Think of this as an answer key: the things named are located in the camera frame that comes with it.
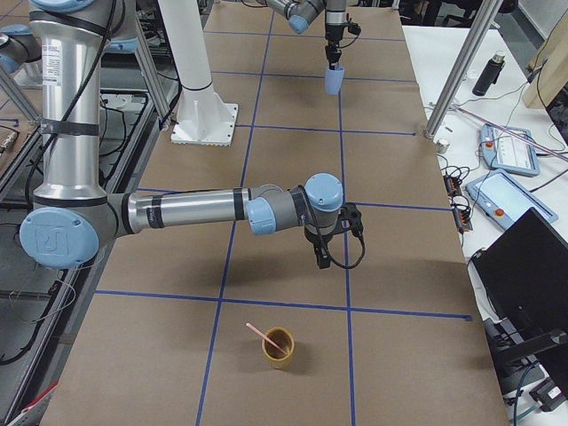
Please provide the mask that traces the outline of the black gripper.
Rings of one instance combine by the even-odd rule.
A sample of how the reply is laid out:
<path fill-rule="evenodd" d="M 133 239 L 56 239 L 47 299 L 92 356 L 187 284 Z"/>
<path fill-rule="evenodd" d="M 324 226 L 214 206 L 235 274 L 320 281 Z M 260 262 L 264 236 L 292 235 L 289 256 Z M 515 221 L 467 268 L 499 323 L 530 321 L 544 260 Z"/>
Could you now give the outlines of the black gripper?
<path fill-rule="evenodd" d="M 336 224 L 334 228 L 329 226 L 321 229 L 315 225 L 307 225 L 304 228 L 304 236 L 313 246 L 316 264 L 320 269 L 329 268 L 331 263 L 338 265 L 328 249 L 328 243 L 340 232 L 339 224 Z"/>
<path fill-rule="evenodd" d="M 328 43 L 325 46 L 327 63 L 330 67 L 338 67 L 342 55 L 341 48 L 336 43 Z"/>

